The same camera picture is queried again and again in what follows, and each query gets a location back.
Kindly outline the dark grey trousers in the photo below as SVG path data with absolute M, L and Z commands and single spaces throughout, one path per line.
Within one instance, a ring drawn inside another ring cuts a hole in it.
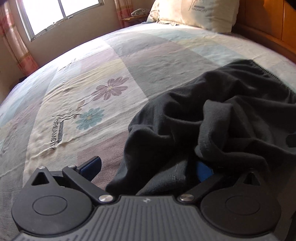
M 295 92 L 250 60 L 149 101 L 107 191 L 115 240 L 295 240 Z M 199 203 L 197 164 L 220 176 Z

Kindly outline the wooden bedside table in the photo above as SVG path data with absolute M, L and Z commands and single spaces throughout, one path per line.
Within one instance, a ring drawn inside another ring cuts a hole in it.
M 148 15 L 146 16 L 130 16 L 128 18 L 122 19 L 123 27 L 130 27 L 136 24 L 140 24 L 142 22 L 145 22 L 147 20 Z

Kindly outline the cream printed pillow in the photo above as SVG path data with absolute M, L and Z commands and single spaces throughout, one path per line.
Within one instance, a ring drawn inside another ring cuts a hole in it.
M 155 1 L 147 21 L 229 33 L 238 10 L 239 1 L 235 0 Z

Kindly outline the orange wooden headboard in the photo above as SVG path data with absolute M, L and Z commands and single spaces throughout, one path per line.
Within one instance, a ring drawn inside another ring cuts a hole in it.
M 295 1 L 240 1 L 232 32 L 295 63 Z

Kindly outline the pink checked right curtain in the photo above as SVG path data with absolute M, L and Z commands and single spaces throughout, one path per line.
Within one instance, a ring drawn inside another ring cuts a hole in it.
M 131 0 L 114 0 L 117 17 L 121 28 L 125 28 L 128 24 L 123 20 L 131 16 L 133 6 Z

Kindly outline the window with white frame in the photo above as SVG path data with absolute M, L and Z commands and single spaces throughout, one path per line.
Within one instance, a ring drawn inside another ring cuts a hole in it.
M 97 6 L 99 0 L 27 0 L 16 1 L 23 27 L 30 41 L 53 29 L 60 23 Z

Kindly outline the pastel patchwork bed sheet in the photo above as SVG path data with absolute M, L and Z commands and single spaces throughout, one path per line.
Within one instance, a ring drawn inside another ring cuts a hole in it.
M 104 188 L 121 162 L 129 123 L 150 99 L 237 59 L 295 88 L 295 64 L 260 44 L 157 23 L 86 42 L 18 84 L 1 104 L 1 240 L 18 234 L 11 207 L 36 168 L 100 156 L 94 183 Z

